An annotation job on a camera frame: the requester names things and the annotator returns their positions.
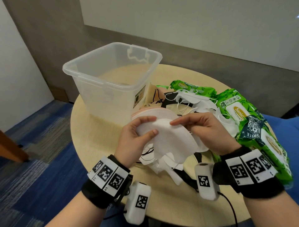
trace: left hand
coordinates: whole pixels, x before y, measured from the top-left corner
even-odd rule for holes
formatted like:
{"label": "left hand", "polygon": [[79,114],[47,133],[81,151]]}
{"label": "left hand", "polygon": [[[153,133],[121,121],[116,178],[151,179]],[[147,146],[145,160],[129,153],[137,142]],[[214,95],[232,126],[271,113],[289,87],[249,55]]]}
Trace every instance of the left hand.
{"label": "left hand", "polygon": [[158,130],[154,129],[143,136],[138,136],[136,128],[143,123],[152,122],[156,119],[155,116],[138,117],[121,130],[114,156],[125,167],[130,168],[137,162],[141,157],[144,146],[159,133]]}

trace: hand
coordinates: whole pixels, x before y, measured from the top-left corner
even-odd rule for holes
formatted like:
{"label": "hand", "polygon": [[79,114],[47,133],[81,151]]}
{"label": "hand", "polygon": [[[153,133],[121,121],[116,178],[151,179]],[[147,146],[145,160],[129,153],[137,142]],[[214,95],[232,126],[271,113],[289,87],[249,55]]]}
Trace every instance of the hand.
{"label": "hand", "polygon": [[159,133],[158,130],[154,129],[143,136],[138,136],[136,128],[143,123],[155,121],[156,119],[155,116],[138,117],[121,130],[114,156],[125,167],[130,168],[137,162],[141,157],[144,146]]}
{"label": "hand", "polygon": [[210,112],[189,113],[171,121],[170,124],[184,125],[190,132],[199,136],[204,145],[215,154],[225,155],[241,147]]}

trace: wooden chair leg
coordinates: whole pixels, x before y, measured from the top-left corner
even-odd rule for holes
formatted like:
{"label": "wooden chair leg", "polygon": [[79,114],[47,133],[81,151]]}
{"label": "wooden chair leg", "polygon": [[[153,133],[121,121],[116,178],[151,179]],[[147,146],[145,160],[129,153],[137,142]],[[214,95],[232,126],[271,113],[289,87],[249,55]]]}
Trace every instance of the wooden chair leg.
{"label": "wooden chair leg", "polygon": [[16,162],[29,160],[29,155],[0,131],[0,156]]}

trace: black wrist strap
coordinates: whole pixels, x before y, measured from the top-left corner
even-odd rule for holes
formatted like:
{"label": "black wrist strap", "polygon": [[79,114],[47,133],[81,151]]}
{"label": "black wrist strap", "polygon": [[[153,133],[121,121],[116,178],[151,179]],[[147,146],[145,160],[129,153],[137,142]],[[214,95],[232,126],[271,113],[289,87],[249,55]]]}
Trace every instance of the black wrist strap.
{"label": "black wrist strap", "polygon": [[268,199],[283,192],[284,187],[277,177],[257,183],[255,178],[250,174],[249,170],[247,172],[254,184],[240,186],[236,183],[225,160],[239,157],[249,152],[251,152],[249,148],[242,146],[233,153],[221,156],[222,161],[214,164],[213,180],[219,185],[230,185],[237,193],[241,192],[243,196],[251,199]]}
{"label": "black wrist strap", "polygon": [[[116,163],[119,167],[123,170],[130,172],[128,168],[122,165],[113,155],[108,157],[114,163]],[[129,186],[131,185],[133,180],[133,175],[128,175],[127,178],[124,180],[123,184],[121,185],[120,189],[116,193],[115,196],[111,196],[110,194],[106,193],[102,189],[100,189],[92,180],[88,179],[82,186],[82,193],[84,196],[92,202],[95,206],[101,209],[105,209],[109,206],[109,204],[113,203],[118,205],[124,195],[126,194]]]}

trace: white sensor device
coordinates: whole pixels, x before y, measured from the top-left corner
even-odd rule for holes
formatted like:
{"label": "white sensor device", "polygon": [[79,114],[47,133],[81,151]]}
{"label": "white sensor device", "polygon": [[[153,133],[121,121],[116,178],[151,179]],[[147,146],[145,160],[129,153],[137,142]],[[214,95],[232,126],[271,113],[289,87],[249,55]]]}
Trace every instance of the white sensor device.
{"label": "white sensor device", "polygon": [[219,198],[219,185],[213,181],[213,163],[198,163],[194,167],[198,191],[200,197],[207,200],[216,201]]}
{"label": "white sensor device", "polygon": [[135,181],[129,187],[129,194],[127,197],[127,203],[124,211],[125,219],[128,223],[134,225],[140,225],[145,217],[152,188],[144,183]]}

